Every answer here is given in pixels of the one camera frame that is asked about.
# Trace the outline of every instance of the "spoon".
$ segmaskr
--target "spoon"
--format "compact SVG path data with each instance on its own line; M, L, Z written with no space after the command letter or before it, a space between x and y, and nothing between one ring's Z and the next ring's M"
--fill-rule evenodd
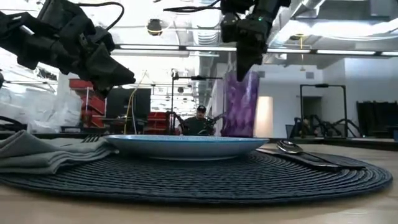
M347 165L346 166L346 165L337 164L335 162L332 162L332 161L329 161L327 159L324 159L324 158L322 158L320 156L316 156L316 155L313 155L311 153L305 152L300 146L298 146L298 145L296 145L296 144L294 144L294 143L292 143L290 141L287 141L287 140L279 141L277 143L277 148L280 151L282 151L282 152L284 152L286 154L290 154L290 155L299 156L301 154L305 154L305 155L308 155L308 156L312 156L312 157L315 157L317 159L322 160L323 162L327 162L329 164L333 164L333 165L339 166L342 169L365 169L365 166L356 166L356 165Z

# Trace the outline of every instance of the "blue plate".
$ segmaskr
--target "blue plate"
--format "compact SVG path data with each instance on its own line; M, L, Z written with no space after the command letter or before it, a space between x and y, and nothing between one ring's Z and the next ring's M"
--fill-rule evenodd
M268 139L215 136L110 135L105 139L121 153L183 161L230 159L268 142Z

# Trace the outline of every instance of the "ceiling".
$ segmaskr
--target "ceiling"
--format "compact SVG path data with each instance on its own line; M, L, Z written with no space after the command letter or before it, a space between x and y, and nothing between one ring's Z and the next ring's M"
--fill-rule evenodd
M29 11L36 16L42 0L2 0L0 10L6 14ZM110 30L117 44L145 45L207 45L220 44L220 11L207 10L194 14L163 12L163 8L177 6L203 6L213 0L113 0L125 7L124 17ZM105 0L73 0L73 2L98 3ZM117 18L117 6L84 7L86 14L96 25L107 26ZM274 21L268 43L272 48L288 49L330 49L330 50L398 50L398 2L396 0L292 0L289 8L282 8ZM150 19L162 21L162 35L148 34ZM156 108L166 110L171 107L168 95L171 94L171 69L181 76L214 76L212 67L218 62L227 62L228 54L209 52L176 52L156 50L115 50L113 57L130 68L137 82L151 83L156 88ZM323 69L342 56L267 54L264 63L316 65ZM40 65L57 73L56 68ZM179 80L185 86L181 99L183 103L174 105L187 108L194 113L194 107L205 104L210 95L213 82L192 82Z

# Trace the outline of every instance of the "fluorescent light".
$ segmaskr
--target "fluorescent light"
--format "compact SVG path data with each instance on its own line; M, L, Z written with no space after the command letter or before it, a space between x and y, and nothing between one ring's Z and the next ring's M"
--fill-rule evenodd
M179 46L168 45L120 45L120 48L129 50L180 50Z
M364 50L318 50L318 54L340 54L340 55L373 55L375 51Z
M281 54L288 54L288 53L296 53L296 54L308 54L310 50L304 49L268 49L267 53L281 53Z
M224 51L224 52L234 52L236 47L204 47L204 46L188 46L187 50L194 51Z
M398 56L398 52L382 52L383 56Z

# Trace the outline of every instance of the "baseball cap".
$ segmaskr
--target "baseball cap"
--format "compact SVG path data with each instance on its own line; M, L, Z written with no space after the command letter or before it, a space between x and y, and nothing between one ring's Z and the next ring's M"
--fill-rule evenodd
M200 111L202 113L206 112L206 106L203 106L203 105L198 106L197 111Z

